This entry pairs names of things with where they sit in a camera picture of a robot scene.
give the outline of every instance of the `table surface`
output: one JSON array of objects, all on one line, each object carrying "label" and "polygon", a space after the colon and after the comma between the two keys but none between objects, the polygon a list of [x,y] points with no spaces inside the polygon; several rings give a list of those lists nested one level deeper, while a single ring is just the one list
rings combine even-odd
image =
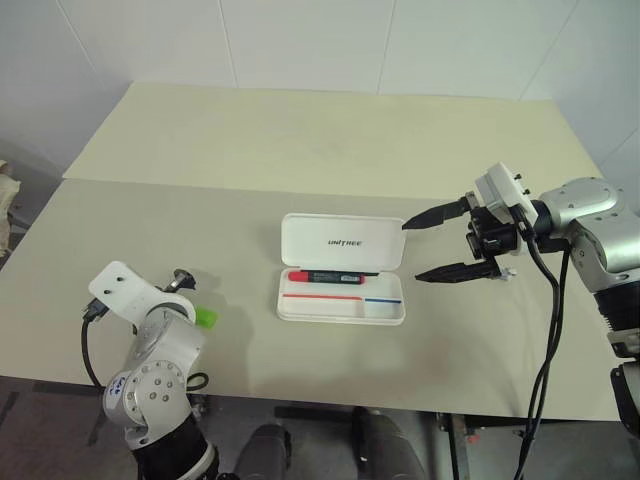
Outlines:
[{"label": "table surface", "polygon": [[[465,219],[410,232],[398,270],[402,325],[294,323],[275,315],[286,213],[408,218],[435,203],[66,180],[0,272],[0,374],[88,383],[80,354],[87,284],[120,259],[158,285],[176,267],[196,276],[197,291],[185,295],[220,315],[196,366],[212,377],[208,393],[525,415],[551,306],[530,259],[501,259],[519,272],[509,282],[435,285],[412,277],[473,261]],[[558,256],[546,258],[557,272]],[[617,418],[609,370],[618,362],[605,333],[571,269],[547,418]],[[113,315],[92,326],[91,357],[102,382],[121,367],[131,341],[130,325]]]},{"label": "table surface", "polygon": [[600,176],[555,104],[133,84],[66,178],[458,198],[491,165],[534,194]]}]

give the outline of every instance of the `metal bracket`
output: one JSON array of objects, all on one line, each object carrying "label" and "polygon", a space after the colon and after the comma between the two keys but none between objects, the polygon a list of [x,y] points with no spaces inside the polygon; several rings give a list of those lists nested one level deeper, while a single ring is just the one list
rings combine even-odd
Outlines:
[{"label": "metal bracket", "polygon": [[162,304],[177,306],[191,323],[196,321],[196,311],[189,300],[182,295],[158,290],[122,262],[114,261],[107,265],[89,283],[89,291],[136,328],[154,307]]},{"label": "metal bracket", "polygon": [[467,436],[469,431],[464,415],[456,413],[438,413],[437,421],[441,431],[449,434],[451,468],[454,480],[470,480],[469,458],[467,456]]}]

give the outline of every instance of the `white wall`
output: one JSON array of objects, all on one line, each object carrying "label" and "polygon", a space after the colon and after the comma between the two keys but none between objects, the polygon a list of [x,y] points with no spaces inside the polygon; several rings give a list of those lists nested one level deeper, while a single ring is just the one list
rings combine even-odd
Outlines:
[{"label": "white wall", "polygon": [[639,3],[0,0],[16,214],[37,214],[132,80],[553,98],[640,210]]}]

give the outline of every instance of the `black cable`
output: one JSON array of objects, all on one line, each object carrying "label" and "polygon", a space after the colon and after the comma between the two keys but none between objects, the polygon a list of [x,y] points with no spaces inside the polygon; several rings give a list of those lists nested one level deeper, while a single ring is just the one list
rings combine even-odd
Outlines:
[{"label": "black cable", "polygon": [[82,330],[80,332],[80,344],[82,346],[82,361],[84,362],[84,368],[87,370],[87,374],[91,379],[91,383],[96,388],[102,388],[100,384],[100,380],[96,377],[95,372],[93,371],[93,367],[91,366],[91,359],[89,358],[89,346],[87,337],[89,334],[89,325],[91,324],[91,320],[85,318],[82,320]]},{"label": "black cable", "polygon": [[[195,378],[201,378],[202,381],[200,383],[197,383],[196,385],[189,385],[189,382]],[[209,375],[204,372],[196,372],[192,375],[189,375],[189,378],[187,378],[187,392],[202,390],[207,385],[209,385]]]},{"label": "black cable", "polygon": [[514,220],[521,229],[522,237],[527,242],[527,247],[531,258],[533,259],[540,272],[549,282],[553,293],[553,305],[551,308],[551,321],[549,323],[549,334],[547,337],[547,350],[545,354],[545,360],[542,363],[540,370],[538,371],[533,385],[531,400],[529,402],[529,410],[527,412],[527,424],[523,434],[522,444],[520,446],[518,468],[514,476],[514,480],[521,480],[523,478],[522,471],[524,470],[525,462],[535,439],[538,427],[540,426],[540,423],[542,421],[542,411],[544,409],[547,386],[549,383],[551,361],[553,360],[553,357],[560,344],[560,335],[562,333],[564,320],[564,289],[566,285],[567,271],[569,266],[570,248],[567,245],[564,250],[562,257],[562,267],[560,270],[560,282],[558,282],[540,256],[540,252],[535,245],[535,234],[533,228],[531,227],[531,224],[529,223],[527,218],[523,215],[522,211],[519,208],[514,208],[513,210],[511,210],[511,213],[514,217]]}]

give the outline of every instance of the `marker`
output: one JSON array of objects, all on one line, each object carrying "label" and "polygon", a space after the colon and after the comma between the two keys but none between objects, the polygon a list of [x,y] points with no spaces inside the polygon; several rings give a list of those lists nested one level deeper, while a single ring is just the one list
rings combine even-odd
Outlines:
[{"label": "marker", "polygon": [[289,272],[289,280],[305,283],[346,283],[349,285],[361,285],[364,283],[364,274],[353,272],[325,272],[318,270],[301,270]]}]

